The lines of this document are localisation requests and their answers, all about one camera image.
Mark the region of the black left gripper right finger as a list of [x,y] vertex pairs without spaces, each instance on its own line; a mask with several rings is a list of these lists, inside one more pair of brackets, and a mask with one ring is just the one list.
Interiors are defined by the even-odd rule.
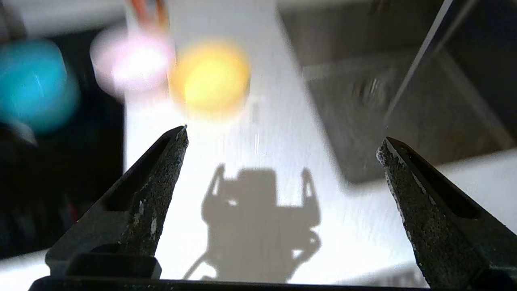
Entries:
[[407,144],[386,137],[376,155],[431,289],[516,289],[515,233]]

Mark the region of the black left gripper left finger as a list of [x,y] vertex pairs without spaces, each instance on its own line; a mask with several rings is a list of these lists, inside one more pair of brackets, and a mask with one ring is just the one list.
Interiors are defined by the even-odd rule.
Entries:
[[52,276],[80,254],[107,245],[154,256],[189,144],[187,126],[162,134],[46,253]]

